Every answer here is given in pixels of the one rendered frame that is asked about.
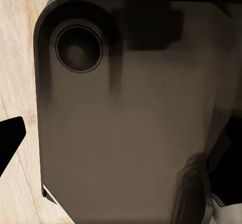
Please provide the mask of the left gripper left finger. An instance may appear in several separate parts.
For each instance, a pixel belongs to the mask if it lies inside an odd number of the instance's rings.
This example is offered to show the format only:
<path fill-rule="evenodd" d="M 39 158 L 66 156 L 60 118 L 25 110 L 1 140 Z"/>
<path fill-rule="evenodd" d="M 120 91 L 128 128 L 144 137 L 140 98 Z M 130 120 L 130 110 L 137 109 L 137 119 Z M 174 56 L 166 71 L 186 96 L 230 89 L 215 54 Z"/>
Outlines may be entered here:
<path fill-rule="evenodd" d="M 0 122 L 0 176 L 26 136 L 21 116 Z"/>

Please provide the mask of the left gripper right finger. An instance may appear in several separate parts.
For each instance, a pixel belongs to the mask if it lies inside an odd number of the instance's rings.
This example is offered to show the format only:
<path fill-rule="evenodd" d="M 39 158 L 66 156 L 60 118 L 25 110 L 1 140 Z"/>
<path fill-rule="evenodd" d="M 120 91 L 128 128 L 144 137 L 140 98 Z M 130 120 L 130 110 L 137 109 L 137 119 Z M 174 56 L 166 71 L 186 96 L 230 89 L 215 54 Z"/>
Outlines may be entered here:
<path fill-rule="evenodd" d="M 242 118 L 230 116 L 226 134 L 242 157 Z"/>

